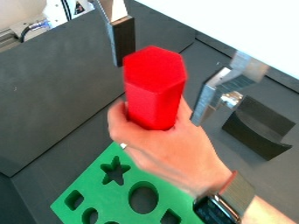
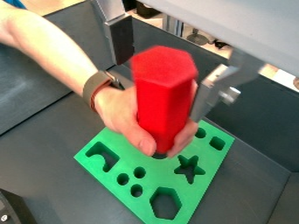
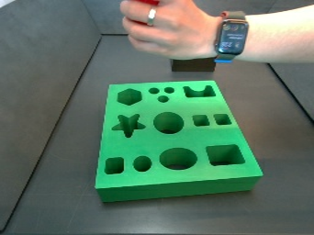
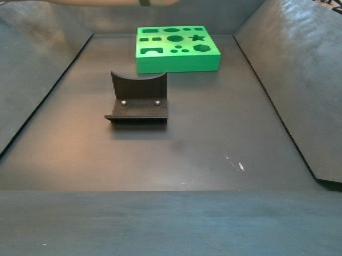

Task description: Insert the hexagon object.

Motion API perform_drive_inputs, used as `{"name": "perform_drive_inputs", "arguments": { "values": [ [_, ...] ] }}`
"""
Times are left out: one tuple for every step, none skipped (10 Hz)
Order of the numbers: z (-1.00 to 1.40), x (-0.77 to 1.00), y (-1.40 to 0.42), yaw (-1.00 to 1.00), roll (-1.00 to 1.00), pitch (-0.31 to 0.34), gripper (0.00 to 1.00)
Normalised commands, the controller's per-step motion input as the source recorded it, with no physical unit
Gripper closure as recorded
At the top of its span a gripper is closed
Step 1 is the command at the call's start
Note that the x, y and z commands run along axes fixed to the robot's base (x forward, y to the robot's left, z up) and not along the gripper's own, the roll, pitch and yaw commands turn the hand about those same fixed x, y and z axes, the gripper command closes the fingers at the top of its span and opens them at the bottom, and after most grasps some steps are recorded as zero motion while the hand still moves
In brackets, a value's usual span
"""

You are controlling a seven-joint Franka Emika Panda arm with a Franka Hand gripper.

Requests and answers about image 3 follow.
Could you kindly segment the bare right forearm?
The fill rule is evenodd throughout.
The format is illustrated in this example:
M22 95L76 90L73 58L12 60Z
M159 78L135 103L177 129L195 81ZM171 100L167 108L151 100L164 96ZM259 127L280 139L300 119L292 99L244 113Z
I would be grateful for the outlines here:
M314 62L314 5L248 15L247 41L236 60Z

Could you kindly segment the bare right hand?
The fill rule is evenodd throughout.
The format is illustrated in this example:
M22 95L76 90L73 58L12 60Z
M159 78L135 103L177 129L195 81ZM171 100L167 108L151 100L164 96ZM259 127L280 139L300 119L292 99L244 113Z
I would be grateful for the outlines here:
M136 21L145 21L149 8L132 0L120 3L123 27L136 50L176 60L216 56L220 17L207 15L192 0L159 0L152 26L147 26Z

